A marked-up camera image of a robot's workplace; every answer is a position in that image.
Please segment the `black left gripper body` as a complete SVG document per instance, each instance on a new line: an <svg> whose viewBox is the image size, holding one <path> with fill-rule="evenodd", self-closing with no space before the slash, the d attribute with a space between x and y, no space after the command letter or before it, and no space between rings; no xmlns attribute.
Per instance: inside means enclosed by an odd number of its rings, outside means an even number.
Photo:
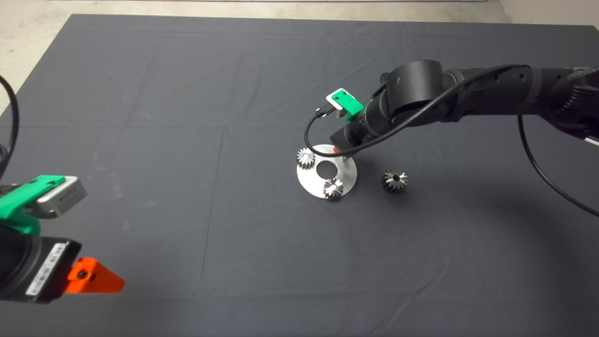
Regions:
<svg viewBox="0 0 599 337"><path fill-rule="evenodd" d="M46 304L60 298L81 248L78 241L61 237L9 234L1 239L1 300Z"/></svg>

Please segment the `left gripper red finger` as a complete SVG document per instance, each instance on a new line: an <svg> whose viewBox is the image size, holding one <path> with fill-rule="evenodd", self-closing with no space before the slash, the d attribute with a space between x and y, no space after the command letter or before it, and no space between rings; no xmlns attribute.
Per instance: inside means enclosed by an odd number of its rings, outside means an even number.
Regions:
<svg viewBox="0 0 599 337"><path fill-rule="evenodd" d="M66 293L121 293L126 281L97 259L81 257L67 275Z"/></svg>

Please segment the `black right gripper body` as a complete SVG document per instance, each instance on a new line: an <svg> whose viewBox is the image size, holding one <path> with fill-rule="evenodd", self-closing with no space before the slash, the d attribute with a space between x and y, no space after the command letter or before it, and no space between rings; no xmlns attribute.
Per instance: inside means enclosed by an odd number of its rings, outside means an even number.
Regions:
<svg viewBox="0 0 599 337"><path fill-rule="evenodd" d="M340 153L344 153L342 156L351 158L361 151L356 150L356 147L360 147L374 139L373 127L370 126L372 121L374 121L374 119L370 114L363 114L361 117L353 120L350 124L347 124L334 132L330 137L332 145L338 147Z"/></svg>

